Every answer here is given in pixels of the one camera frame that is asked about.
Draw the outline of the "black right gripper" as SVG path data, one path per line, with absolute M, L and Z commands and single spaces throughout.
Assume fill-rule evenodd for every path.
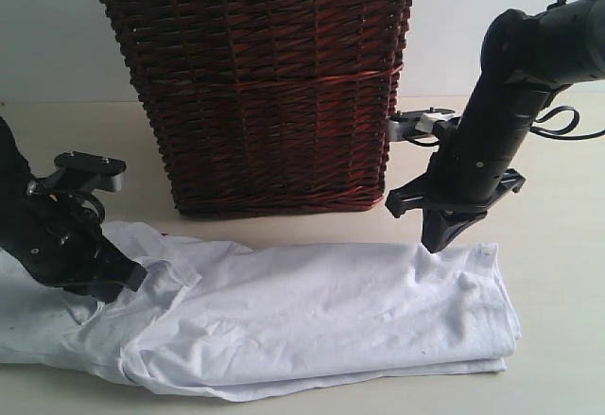
M 479 120 L 456 126 L 452 121 L 425 119 L 423 127 L 441 144 L 427 169 L 431 193 L 445 203 L 444 209 L 455 212 L 425 209 L 430 206 L 426 176 L 390 190 L 385 206 L 395 218 L 423 209 L 421 242 L 429 252 L 440 252 L 484 219 L 485 211 L 508 192 L 523 187 L 525 177 L 510 163 L 526 138 L 526 121 Z

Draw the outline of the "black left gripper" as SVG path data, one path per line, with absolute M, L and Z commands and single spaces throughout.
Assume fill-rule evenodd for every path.
M 124 288 L 139 289 L 146 269 L 101 231 L 105 209 L 94 191 L 112 191 L 112 184 L 94 173 L 54 173 L 27 184 L 23 204 L 33 241 L 21 262 L 37 282 L 103 303 Z

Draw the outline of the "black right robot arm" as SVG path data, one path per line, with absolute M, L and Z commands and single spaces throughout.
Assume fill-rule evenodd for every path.
M 525 179 L 514 155 L 556 95 L 604 78 L 604 0 L 579 0 L 529 16 L 500 14 L 481 48 L 481 75 L 457 125 L 437 123 L 426 171 L 389 192 L 395 217 L 423 212 L 421 241 L 445 249 Z

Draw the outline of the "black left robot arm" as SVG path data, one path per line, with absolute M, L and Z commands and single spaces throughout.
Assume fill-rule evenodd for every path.
M 114 301 L 137 290 L 146 270 L 102 232 L 106 211 L 96 190 L 124 185 L 122 160 L 66 151 L 51 175 L 35 176 L 8 123 L 1 124 L 1 248 L 39 284 Z

